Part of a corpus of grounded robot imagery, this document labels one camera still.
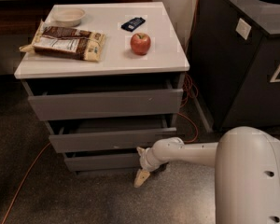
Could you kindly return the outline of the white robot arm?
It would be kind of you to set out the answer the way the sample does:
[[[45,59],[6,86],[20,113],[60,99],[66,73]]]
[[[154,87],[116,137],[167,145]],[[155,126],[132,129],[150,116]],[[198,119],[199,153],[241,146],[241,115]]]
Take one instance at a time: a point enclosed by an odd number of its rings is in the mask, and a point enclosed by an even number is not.
[[[237,127],[215,143],[185,144],[178,137],[139,147],[140,187],[169,161],[215,169],[216,224],[280,224],[280,140],[251,127]]]

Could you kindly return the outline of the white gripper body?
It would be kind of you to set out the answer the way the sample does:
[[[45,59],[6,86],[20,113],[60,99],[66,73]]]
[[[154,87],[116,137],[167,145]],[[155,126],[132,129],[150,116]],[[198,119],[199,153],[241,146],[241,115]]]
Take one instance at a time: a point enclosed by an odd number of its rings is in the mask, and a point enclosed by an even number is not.
[[[153,172],[160,168],[161,163],[153,154],[153,149],[148,147],[145,148],[144,155],[140,156],[140,165],[144,170]]]

